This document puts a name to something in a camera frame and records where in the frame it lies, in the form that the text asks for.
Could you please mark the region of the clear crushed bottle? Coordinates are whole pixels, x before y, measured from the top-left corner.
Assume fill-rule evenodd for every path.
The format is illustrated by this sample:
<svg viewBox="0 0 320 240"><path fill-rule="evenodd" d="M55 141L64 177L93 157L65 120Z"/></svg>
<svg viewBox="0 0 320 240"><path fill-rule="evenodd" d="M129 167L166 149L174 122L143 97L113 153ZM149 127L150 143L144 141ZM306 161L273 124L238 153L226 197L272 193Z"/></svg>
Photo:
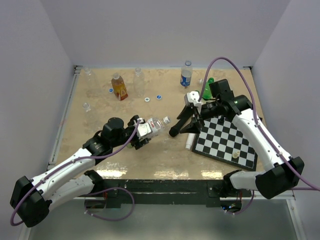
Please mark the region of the clear crushed bottle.
<svg viewBox="0 0 320 240"><path fill-rule="evenodd" d="M84 115L86 118L86 122L90 125L98 125L99 116L94 107L92 107L88 102L83 103L82 105L84 110Z"/></svg>

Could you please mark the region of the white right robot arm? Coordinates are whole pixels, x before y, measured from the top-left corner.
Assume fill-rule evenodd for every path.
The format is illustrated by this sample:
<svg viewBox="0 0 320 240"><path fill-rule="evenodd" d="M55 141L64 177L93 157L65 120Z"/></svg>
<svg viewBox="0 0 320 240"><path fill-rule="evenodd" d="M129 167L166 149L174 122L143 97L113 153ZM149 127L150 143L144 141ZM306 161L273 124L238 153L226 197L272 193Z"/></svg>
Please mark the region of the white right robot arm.
<svg viewBox="0 0 320 240"><path fill-rule="evenodd" d="M266 199L296 187L299 175L304 169L300 157L292 157L284 150L264 126L258 115L254 113L252 102L245 96L234 96L227 79L209 85L212 102L202 103L196 91L185 94L185 107L179 114L181 119L191 116L190 123L179 132L199 134L205 120L214 117L225 117L230 121L253 147L262 162L263 171L235 170L223 177L222 192L233 197L240 190L258 191Z"/></svg>

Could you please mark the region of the green tea label bottle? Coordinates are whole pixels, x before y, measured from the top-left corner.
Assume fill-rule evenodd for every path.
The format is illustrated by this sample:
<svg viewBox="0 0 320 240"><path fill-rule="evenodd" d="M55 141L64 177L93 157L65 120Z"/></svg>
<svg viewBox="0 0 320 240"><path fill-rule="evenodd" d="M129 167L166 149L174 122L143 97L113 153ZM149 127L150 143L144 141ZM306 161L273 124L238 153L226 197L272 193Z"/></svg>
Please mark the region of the green tea label bottle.
<svg viewBox="0 0 320 240"><path fill-rule="evenodd" d="M152 130L150 140L154 137L157 137L159 134L161 134L165 130L166 126L169 123L171 123L171 119L169 116L165 116L163 118L151 117L145 121L149 123Z"/></svg>

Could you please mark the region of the clear plastic bottle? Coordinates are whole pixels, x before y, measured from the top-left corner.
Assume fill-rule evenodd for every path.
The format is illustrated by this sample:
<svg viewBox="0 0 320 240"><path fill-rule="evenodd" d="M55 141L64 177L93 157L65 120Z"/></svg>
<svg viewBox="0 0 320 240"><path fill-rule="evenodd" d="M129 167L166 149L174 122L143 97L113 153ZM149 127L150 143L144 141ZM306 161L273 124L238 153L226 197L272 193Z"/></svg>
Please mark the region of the clear plastic bottle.
<svg viewBox="0 0 320 240"><path fill-rule="evenodd" d="M137 67L134 70L133 87L136 94L142 97L145 93L145 75L141 68Z"/></svg>

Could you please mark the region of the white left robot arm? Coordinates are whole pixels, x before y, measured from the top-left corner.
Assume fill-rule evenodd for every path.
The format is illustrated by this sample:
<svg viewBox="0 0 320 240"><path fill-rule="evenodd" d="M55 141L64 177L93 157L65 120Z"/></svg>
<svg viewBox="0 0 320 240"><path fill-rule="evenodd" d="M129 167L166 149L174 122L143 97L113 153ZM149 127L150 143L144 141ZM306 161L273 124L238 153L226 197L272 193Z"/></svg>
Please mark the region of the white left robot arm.
<svg viewBox="0 0 320 240"><path fill-rule="evenodd" d="M52 169L27 178L20 177L10 199L11 226L32 228L59 205L78 196L99 196L103 179L91 168L110 158L127 145L139 149L149 142L154 131L148 120L135 115L127 127L121 118L112 117L72 156Z"/></svg>

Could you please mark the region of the gold label drink bottle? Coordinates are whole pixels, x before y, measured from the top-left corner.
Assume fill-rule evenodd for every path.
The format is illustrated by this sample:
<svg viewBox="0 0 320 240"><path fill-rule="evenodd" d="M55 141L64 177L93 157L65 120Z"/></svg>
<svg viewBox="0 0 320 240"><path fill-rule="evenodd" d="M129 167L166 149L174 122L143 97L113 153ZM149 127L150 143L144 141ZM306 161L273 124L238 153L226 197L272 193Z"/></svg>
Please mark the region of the gold label drink bottle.
<svg viewBox="0 0 320 240"><path fill-rule="evenodd" d="M116 72L112 75L111 85L113 92L119 101L123 101L128 97L124 79L119 75L119 73Z"/></svg>

